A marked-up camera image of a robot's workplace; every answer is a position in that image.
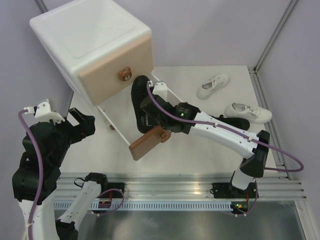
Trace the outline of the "brown bear knob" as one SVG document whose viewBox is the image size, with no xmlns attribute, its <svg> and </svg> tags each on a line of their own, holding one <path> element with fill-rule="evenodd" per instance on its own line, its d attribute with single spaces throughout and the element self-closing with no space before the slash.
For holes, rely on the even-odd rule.
<svg viewBox="0 0 320 240">
<path fill-rule="evenodd" d="M 126 67 L 118 73 L 119 79 L 123 82 L 128 81 L 132 77 L 132 75 L 133 73 L 130 67 Z"/>
<path fill-rule="evenodd" d="M 161 142 L 161 143 L 165 143 L 167 140 L 170 139 L 171 134 L 172 134 L 171 131 L 164 131 L 164 132 L 160 135 L 160 137 L 161 137 L 160 142 Z"/>
</svg>

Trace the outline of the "black canvas shoe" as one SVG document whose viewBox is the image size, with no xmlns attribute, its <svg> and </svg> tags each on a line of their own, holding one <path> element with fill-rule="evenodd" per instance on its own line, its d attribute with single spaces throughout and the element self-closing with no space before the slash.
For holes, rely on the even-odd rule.
<svg viewBox="0 0 320 240">
<path fill-rule="evenodd" d="M 133 105 L 137 129 L 145 134 L 159 124 L 156 121 L 158 112 L 153 105 L 147 91 L 149 78 L 145 75 L 138 76 L 131 87 L 131 102 Z"/>
</svg>

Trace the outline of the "brown drawer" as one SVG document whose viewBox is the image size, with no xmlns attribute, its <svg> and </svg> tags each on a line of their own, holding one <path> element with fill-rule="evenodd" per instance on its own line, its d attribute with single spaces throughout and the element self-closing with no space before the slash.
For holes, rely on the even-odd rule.
<svg viewBox="0 0 320 240">
<path fill-rule="evenodd" d="M 97 106 L 110 128 L 117 131 L 128 145 L 133 160 L 138 161 L 157 145 L 168 141 L 170 130 L 162 128 L 141 109 L 149 98 L 146 75 L 137 76 L 132 84 Z"/>
</svg>

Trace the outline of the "beige drawer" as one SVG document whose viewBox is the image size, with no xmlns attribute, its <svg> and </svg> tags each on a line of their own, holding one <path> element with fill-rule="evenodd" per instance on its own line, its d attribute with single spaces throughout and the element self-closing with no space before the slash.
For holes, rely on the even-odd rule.
<svg viewBox="0 0 320 240">
<path fill-rule="evenodd" d="M 119 79 L 119 72 L 130 67 L 132 77 Z M 152 36 L 145 34 L 112 54 L 79 71 L 78 78 L 91 103 L 96 106 L 133 83 L 136 77 L 154 69 Z"/>
</svg>

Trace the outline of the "black canvas shoe sideways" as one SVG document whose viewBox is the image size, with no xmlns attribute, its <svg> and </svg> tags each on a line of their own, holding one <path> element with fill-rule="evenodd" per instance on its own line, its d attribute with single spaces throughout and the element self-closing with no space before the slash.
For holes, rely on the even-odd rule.
<svg viewBox="0 0 320 240">
<path fill-rule="evenodd" d="M 213 115 L 210 115 L 210 117 L 243 131 L 249 130 L 251 126 L 247 119 L 241 117 L 226 117 L 223 114 L 221 114 L 219 117 L 215 117 Z"/>
</svg>

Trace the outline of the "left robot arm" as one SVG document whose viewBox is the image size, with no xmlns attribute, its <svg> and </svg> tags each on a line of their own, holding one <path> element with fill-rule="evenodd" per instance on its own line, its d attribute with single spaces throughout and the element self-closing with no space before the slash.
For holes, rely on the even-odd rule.
<svg viewBox="0 0 320 240">
<path fill-rule="evenodd" d="M 63 117 L 58 122 L 51 118 L 28 126 L 23 114 L 34 115 L 37 110 L 26 107 L 18 113 L 26 131 L 22 140 L 25 151 L 12 176 L 12 188 L 25 221 L 24 239 L 76 240 L 92 202 L 108 195 L 108 178 L 103 173 L 89 173 L 74 202 L 58 219 L 54 211 L 57 181 L 68 149 L 95 133 L 96 119 L 71 108 L 69 113 L 78 121 L 77 125 Z"/>
</svg>

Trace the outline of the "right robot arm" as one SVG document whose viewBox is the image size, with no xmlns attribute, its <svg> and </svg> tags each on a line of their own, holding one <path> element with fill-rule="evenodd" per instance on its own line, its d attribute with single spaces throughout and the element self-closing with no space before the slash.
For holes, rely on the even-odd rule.
<svg viewBox="0 0 320 240">
<path fill-rule="evenodd" d="M 173 106 L 158 95 L 145 97 L 138 108 L 150 118 L 151 123 L 165 130 L 206 138 L 239 154 L 242 162 L 233 172 L 228 185 L 231 196 L 241 197 L 254 179 L 264 176 L 269 153 L 269 132 L 242 130 L 191 104 L 180 102 Z"/>
</svg>

